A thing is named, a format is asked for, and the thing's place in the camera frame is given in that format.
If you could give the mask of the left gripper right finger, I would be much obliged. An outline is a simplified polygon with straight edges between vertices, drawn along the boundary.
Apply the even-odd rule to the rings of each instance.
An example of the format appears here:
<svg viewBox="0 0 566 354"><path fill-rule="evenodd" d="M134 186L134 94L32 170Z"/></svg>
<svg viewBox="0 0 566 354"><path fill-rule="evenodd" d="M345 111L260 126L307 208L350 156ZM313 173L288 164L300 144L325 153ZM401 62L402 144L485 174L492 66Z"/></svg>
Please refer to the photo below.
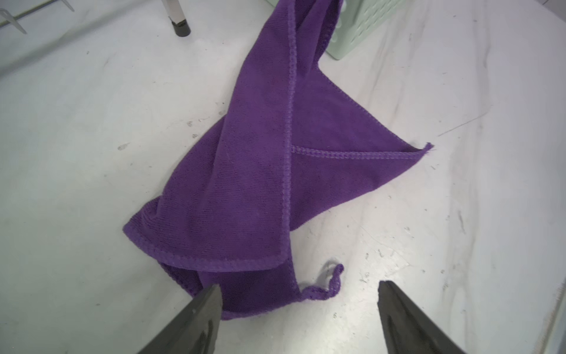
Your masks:
<svg viewBox="0 0 566 354"><path fill-rule="evenodd" d="M381 281L378 294L377 305L389 353L464 354L396 283Z"/></svg>

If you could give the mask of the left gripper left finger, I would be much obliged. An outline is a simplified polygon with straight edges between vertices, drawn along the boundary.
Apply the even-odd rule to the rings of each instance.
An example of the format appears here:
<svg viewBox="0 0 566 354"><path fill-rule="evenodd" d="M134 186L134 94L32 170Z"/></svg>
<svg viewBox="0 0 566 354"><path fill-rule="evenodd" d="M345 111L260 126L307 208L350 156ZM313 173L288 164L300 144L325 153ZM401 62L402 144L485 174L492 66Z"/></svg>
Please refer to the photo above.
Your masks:
<svg viewBox="0 0 566 354"><path fill-rule="evenodd" d="M215 351L223 298L218 284L203 289L141 353L200 353Z"/></svg>

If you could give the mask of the purple square dishcloth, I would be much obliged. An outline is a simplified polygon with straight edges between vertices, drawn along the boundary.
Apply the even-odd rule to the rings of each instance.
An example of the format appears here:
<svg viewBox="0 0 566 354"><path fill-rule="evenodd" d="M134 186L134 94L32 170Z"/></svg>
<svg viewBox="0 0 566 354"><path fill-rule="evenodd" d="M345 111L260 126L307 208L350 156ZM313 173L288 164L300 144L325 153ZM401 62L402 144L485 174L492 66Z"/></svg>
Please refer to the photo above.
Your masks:
<svg viewBox="0 0 566 354"><path fill-rule="evenodd" d="M217 284L224 319L340 291L301 289L290 233L388 183L425 149L393 134L318 66L340 1L280 1L245 59L226 115L179 162L126 236L186 292Z"/></svg>

